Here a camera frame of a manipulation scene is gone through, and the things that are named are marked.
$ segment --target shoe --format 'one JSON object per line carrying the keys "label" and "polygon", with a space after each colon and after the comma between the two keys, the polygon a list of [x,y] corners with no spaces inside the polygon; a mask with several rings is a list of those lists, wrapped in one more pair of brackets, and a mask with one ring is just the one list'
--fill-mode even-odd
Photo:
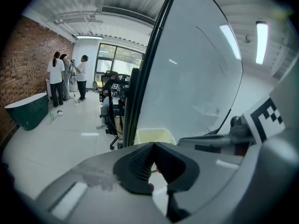
{"label": "shoe", "polygon": [[101,129],[101,128],[104,127],[104,126],[106,126],[106,125],[101,124],[101,125],[99,125],[99,126],[96,126],[96,128],[97,128],[97,129]]}

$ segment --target person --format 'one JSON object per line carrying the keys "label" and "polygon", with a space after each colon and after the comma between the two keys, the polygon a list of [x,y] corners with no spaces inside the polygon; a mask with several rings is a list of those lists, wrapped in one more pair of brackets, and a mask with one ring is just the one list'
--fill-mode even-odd
{"label": "person", "polygon": [[64,93],[64,97],[63,100],[69,100],[70,99],[70,77],[71,77],[71,73],[70,73],[70,68],[71,68],[71,61],[68,59],[66,54],[62,54],[60,56],[60,60],[62,60],[64,62],[64,81],[62,84],[63,87],[63,93]]}
{"label": "person", "polygon": [[76,81],[80,92],[80,98],[78,99],[79,102],[85,100],[86,81],[87,81],[87,61],[88,61],[88,56],[83,55],[81,58],[81,64],[77,67],[74,66],[77,72]]}
{"label": "person", "polygon": [[57,107],[58,103],[60,105],[64,104],[62,100],[62,77],[64,76],[64,63],[59,59],[59,57],[60,52],[55,52],[54,59],[49,62],[47,69],[48,77],[50,77],[50,88],[54,107]]}
{"label": "person", "polygon": [[[103,87],[103,92],[102,92],[103,106],[102,106],[102,108],[103,107],[108,108],[108,106],[109,106],[109,93],[111,92],[111,87],[112,87],[112,85],[114,83],[114,79],[115,79],[115,77],[116,77],[117,74],[118,73],[116,71],[111,71],[110,72],[110,75],[111,75],[110,80],[108,80],[105,83],[104,87]],[[106,126],[105,119],[102,118],[102,124],[99,125],[99,126],[97,126],[97,129],[100,129],[100,128],[104,127],[104,126]]]}

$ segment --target brick wall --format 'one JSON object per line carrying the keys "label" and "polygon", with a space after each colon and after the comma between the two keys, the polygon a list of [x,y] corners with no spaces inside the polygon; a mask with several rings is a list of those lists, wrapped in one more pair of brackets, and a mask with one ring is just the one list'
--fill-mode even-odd
{"label": "brick wall", "polygon": [[47,66],[56,51],[71,56],[74,44],[21,17],[0,59],[0,143],[15,123],[4,107],[46,90]]}

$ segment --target woman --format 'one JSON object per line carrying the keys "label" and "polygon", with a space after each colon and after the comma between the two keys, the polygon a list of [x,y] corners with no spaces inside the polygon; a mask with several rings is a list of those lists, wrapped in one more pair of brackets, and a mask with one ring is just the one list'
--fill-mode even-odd
{"label": "woman", "polygon": [[78,89],[80,92],[80,98],[78,101],[85,100],[85,93],[86,93],[86,81],[87,81],[87,62],[88,56],[83,55],[81,58],[81,64],[77,67],[74,66],[77,74],[76,74],[76,81],[78,84]]}
{"label": "woman", "polygon": [[71,68],[71,62],[68,59],[66,54],[62,54],[60,56],[60,60],[64,62],[64,82],[62,84],[63,87],[63,93],[64,93],[64,98],[63,100],[69,100],[70,99],[70,68]]}
{"label": "woman", "polygon": [[58,106],[56,90],[58,91],[59,104],[63,105],[62,97],[62,77],[64,76],[64,63],[59,59],[60,52],[55,52],[54,59],[48,64],[48,77],[50,77],[51,94],[54,107]]}

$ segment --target white t-shirt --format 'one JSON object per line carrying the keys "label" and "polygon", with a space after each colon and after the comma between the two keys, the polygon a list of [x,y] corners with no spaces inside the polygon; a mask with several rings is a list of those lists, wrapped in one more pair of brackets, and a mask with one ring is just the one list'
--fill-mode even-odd
{"label": "white t-shirt", "polygon": [[50,84],[62,82],[61,72],[64,71],[64,62],[56,59],[56,65],[53,67],[53,60],[49,61],[48,72],[50,72]]}
{"label": "white t-shirt", "polygon": [[76,73],[77,81],[86,81],[87,80],[87,63],[82,62],[77,68],[81,71],[81,73]]}

